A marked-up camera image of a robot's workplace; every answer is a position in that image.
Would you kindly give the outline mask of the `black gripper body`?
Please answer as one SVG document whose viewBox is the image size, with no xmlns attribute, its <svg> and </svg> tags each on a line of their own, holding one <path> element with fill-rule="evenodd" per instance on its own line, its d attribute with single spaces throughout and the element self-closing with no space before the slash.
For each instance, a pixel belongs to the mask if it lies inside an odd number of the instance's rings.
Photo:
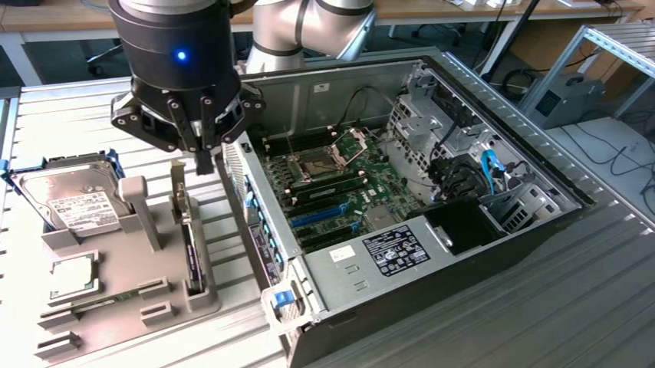
<svg viewBox="0 0 655 368">
<path fill-rule="evenodd" d="M 138 79 L 163 90 L 235 98 L 228 1 L 110 1 L 108 7 Z"/>
</svg>

